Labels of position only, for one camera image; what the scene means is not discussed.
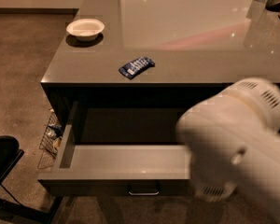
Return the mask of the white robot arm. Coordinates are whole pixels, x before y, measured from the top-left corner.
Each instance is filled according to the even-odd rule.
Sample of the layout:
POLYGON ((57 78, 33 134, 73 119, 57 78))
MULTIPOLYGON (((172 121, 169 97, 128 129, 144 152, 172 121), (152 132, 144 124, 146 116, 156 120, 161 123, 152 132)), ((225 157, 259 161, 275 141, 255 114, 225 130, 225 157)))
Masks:
POLYGON ((239 189, 280 224, 280 89, 242 79, 196 104, 176 124, 190 153, 190 184, 207 202, 239 189))

